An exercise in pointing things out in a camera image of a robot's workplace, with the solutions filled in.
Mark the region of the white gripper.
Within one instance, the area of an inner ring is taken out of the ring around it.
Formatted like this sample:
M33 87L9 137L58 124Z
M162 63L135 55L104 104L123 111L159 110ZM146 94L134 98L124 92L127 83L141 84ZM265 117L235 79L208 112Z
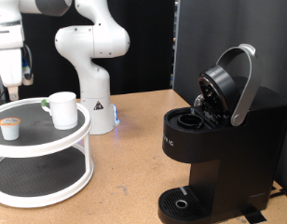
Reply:
M0 77L7 87L9 99L19 99L19 86L21 84L22 65L20 49L0 49Z

